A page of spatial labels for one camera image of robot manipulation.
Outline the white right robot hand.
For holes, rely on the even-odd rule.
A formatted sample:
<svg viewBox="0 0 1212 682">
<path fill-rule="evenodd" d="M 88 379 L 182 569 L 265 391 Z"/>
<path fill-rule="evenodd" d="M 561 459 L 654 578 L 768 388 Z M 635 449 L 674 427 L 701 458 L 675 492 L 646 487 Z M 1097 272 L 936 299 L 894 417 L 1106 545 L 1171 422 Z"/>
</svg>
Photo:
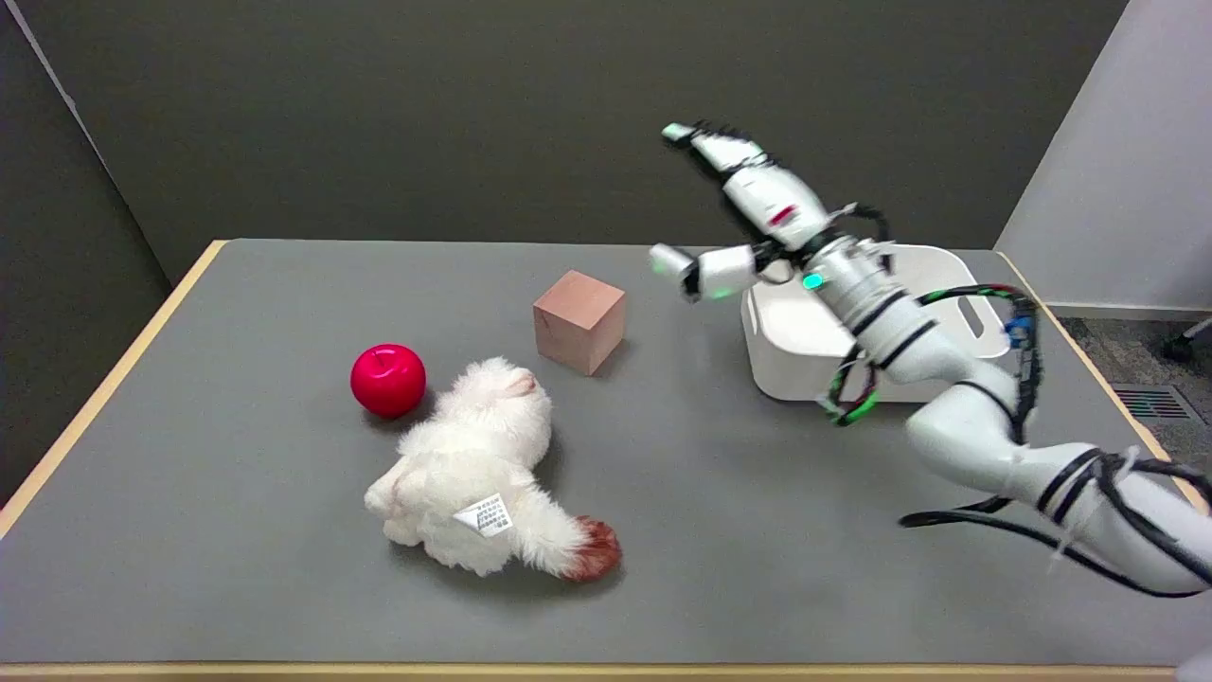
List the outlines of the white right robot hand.
<svg viewBox="0 0 1212 682">
<path fill-rule="evenodd" d="M 739 294 L 760 283 L 776 260 L 785 260 L 797 273 L 844 237 L 834 225 L 835 213 L 827 211 L 818 195 L 747 134 L 684 122 L 667 124 L 661 134 L 675 147 L 697 153 L 722 182 L 732 207 L 755 229 L 747 243 L 701 256 L 667 243 L 651 246 L 652 271 L 676 283 L 685 298 Z"/>
</svg>

